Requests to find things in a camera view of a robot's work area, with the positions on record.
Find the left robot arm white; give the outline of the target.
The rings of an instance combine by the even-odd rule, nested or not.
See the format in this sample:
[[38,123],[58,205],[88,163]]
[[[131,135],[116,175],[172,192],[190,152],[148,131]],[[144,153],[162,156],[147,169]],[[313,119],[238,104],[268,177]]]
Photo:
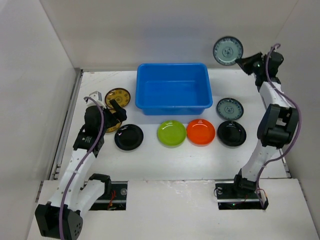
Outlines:
[[39,204],[35,218],[41,236],[57,240],[76,240],[83,228],[84,216],[99,198],[112,194],[108,175],[86,175],[104,144],[107,129],[127,119],[126,110],[110,100],[111,112],[99,100],[85,97],[84,124],[73,144],[68,166],[59,185],[46,204]]

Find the blue floral plate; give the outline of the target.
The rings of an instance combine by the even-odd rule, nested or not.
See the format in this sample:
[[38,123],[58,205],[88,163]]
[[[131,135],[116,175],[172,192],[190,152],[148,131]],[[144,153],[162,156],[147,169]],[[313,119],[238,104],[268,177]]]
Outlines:
[[234,98],[223,98],[216,105],[217,114],[224,120],[236,121],[244,114],[242,104]]
[[233,36],[220,38],[213,46],[212,54],[217,63],[222,66],[233,66],[244,53],[243,44]]

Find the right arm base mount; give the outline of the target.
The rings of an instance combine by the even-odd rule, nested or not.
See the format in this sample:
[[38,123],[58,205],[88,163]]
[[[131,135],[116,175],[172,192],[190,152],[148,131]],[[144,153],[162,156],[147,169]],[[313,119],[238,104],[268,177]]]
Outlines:
[[263,189],[237,189],[233,180],[216,181],[213,194],[219,210],[266,210],[269,206]]

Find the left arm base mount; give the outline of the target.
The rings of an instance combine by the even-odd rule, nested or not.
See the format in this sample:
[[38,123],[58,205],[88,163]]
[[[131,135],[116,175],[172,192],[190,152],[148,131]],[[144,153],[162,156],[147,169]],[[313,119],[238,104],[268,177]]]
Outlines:
[[90,211],[125,211],[127,208],[128,182],[113,181],[110,193],[104,193],[89,209]]

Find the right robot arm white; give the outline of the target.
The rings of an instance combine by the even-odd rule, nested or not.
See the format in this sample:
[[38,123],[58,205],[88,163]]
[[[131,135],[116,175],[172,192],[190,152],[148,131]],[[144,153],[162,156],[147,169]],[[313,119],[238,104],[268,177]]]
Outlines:
[[264,102],[265,113],[257,129],[257,145],[248,162],[234,177],[232,193],[239,198],[254,193],[263,169],[273,155],[292,142],[299,123],[299,112],[289,103],[277,77],[284,57],[278,52],[261,52],[235,62],[247,74],[255,76],[255,85]]

